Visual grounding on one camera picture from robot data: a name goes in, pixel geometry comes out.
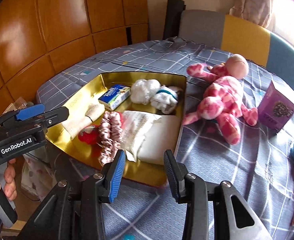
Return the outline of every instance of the pink curtain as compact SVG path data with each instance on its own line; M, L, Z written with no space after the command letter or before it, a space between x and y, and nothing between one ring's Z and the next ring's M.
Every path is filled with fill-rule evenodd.
M267 27L271 20L273 0L235 0L230 14Z

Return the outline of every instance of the human hand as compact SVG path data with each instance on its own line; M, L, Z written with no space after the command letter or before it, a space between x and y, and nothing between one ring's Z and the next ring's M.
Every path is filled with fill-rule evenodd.
M12 159L8 162L8 166L3 174L5 180L6 180L6 185L3 189L6 197L8 200L12 201L17 197L17 191L16 191L16 183L14 180L14 177L16 175L15 169L13 167L13 163L16 162L16 159Z

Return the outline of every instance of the golden tray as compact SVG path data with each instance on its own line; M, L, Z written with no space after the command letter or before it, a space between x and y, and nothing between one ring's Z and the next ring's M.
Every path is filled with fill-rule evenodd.
M178 74L138 71L101 73L77 91L64 106L69 109L69 117L76 115L84 116L93 98L98 99L114 84L132 86L138 79L157 79L162 85L182 88L183 93L180 95L177 108L174 112L174 114L180 118L180 121L182 121L185 105L186 77ZM115 111L118 112L123 112L124 110L162 114L150 104L145 106L143 104L132 103L130 97L115 109ZM101 117L96 120L94 124L100 124L100 121ZM177 155L181 134L182 126L179 133L177 133L175 156ZM88 145L81 142L78 137L70 140L69 133L63 128L61 123L49 128L46 138L76 160L99 170L102 168L98 162L101 148L97 145ZM167 182L167 176L163 165L140 162L139 160L136 163L126 160L123 177L152 187L161 187Z

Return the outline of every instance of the plush toy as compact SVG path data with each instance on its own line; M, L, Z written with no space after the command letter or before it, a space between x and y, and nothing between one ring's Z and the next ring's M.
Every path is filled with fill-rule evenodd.
M248 74L248 63L241 55L231 56L225 64L208 67L205 64L193 64L187 68L190 76L213 82L204 93L197 111L187 114L183 125L191 124L200 118L216 119L225 140L232 145L240 141L240 128L236 118L243 116L246 122L254 126L258 120L256 107L248 109L242 102L243 88L237 79Z

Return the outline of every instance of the gray plaid bed sheet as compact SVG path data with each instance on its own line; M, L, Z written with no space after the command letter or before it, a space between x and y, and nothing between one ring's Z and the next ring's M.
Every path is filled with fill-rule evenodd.
M195 44L181 38L147 41L111 49L66 69L37 92L37 100L46 111L63 105L74 93L95 76L112 71L153 71L177 73L188 77L186 112L193 112L202 100L208 83L188 76L187 66L194 63L215 65L225 62L230 53ZM249 62L249 74L240 82L243 101L248 107L258 106L271 80L288 89L276 75ZM294 115L275 134L258 123L248 126L238 119L241 142L230 146L217 124L199 120L184 126L177 161L206 181L231 181L262 220L273 239L290 239L294 228L294 162L288 152L294 141ZM92 168L71 160L84 178ZM186 205L175 203L169 188L162 194L151 194L121 185L112 204L103 206L107 239L181 239ZM213 207L209 205L209 233L214 238Z

